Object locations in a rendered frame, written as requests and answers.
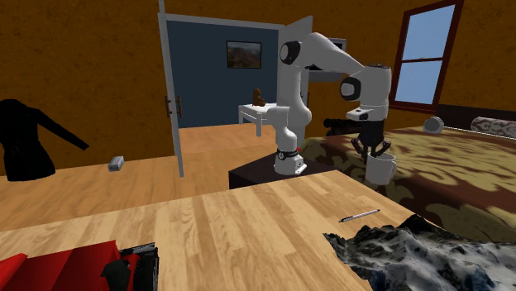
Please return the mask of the black coat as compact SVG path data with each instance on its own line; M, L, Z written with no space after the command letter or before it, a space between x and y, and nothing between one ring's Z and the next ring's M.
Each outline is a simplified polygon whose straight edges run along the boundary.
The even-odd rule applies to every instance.
M88 144L41 110L28 107L16 99L0 101L0 144L9 182L25 182L55 174L55 166L39 141L38 126L86 150Z

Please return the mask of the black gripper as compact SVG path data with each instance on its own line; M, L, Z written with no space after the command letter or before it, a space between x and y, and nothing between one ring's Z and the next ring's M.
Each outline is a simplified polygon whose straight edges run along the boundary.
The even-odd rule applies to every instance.
M356 152L362 157L368 156L368 146L363 144L379 144L371 147L371 156L378 157L384 154L390 147L391 142L384 140L385 121L364 121L361 123L361 139L353 138L351 143Z

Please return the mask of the dark framed wall picture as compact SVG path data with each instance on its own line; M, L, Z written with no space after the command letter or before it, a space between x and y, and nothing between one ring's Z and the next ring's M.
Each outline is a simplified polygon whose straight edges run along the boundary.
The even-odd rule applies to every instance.
M227 41L227 67L229 69L260 69L261 43Z

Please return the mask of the dark robot stand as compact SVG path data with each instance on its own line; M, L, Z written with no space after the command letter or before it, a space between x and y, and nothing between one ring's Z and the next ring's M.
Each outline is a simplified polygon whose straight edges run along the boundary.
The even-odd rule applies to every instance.
M228 172L229 189L296 178L296 175L277 174L274 170L274 163L275 154L270 154L230 170ZM305 160L304 163L308 167L301 173L301 176L336 170L332 165L325 165L312 160Z

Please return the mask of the bed with brown patterned cover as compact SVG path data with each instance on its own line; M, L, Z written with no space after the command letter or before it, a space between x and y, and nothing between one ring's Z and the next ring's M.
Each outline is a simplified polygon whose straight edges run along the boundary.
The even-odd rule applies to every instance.
M385 138L397 171L373 190L459 236L516 241L516 140L420 126Z

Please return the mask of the black object on bed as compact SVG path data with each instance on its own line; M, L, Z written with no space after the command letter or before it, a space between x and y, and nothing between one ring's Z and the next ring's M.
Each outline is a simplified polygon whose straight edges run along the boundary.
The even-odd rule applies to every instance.
M326 136L338 136L360 132L360 123L349 119L326 118L323 125L328 128Z

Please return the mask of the grey open door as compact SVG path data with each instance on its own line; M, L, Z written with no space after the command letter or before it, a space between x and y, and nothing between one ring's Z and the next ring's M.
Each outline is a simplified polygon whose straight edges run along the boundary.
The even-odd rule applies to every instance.
M255 88L266 103L277 103L280 48L313 31L311 16L284 26L170 14L165 0L159 0L159 7L165 104L178 160L183 159L181 129L238 121L238 106L252 104ZM229 69L227 41L260 42L261 68Z

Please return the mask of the patterned bolster pillow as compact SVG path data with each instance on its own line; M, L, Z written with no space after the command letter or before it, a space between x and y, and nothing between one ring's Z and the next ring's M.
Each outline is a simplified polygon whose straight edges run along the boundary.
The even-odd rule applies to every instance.
M489 117L476 117L471 122L471 130L516 139L516 122L514 121L506 121Z

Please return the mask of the grey white crumpled cloth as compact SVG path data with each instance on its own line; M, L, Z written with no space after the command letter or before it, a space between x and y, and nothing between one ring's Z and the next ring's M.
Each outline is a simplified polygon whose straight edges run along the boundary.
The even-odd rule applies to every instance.
M516 291L516 242L474 241L417 214L398 227L324 235L373 291Z

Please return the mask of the grey round ball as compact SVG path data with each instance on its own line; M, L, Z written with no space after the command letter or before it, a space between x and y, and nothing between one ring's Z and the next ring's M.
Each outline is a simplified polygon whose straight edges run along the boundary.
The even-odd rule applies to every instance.
M423 123L423 130L431 134L440 134L444 128L444 121L440 117L430 117Z

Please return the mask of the white side table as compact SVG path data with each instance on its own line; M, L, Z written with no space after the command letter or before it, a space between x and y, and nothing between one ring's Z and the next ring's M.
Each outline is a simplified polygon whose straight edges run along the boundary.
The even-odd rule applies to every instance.
M261 136L262 126L270 125L267 112L276 106L276 103L267 103L265 106L255 106L252 104L238 106L238 121L242 124L245 120L256 125L256 135Z

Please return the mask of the window with dark red frame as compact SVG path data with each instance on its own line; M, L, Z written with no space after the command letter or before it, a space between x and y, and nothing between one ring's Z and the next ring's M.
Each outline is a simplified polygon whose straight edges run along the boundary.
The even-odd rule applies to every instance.
M393 109L434 113L465 0L441 0L404 13L389 96Z

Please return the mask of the red box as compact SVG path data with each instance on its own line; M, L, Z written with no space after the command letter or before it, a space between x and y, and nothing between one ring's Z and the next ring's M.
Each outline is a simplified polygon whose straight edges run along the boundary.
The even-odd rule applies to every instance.
M0 291L108 291L101 273L118 260L115 241L29 257L0 260Z

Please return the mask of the white mug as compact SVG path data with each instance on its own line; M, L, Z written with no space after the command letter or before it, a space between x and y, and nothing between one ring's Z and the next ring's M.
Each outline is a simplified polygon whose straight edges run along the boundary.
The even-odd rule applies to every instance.
M368 154L365 167L365 180L377 185L387 185L397 170L396 157L383 153L377 157Z

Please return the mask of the black angular object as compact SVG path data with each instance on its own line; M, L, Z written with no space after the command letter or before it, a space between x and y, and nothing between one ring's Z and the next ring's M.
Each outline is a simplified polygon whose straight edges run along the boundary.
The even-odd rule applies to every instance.
M101 273L108 291L157 291L160 258L154 242L115 254L118 259L106 264Z

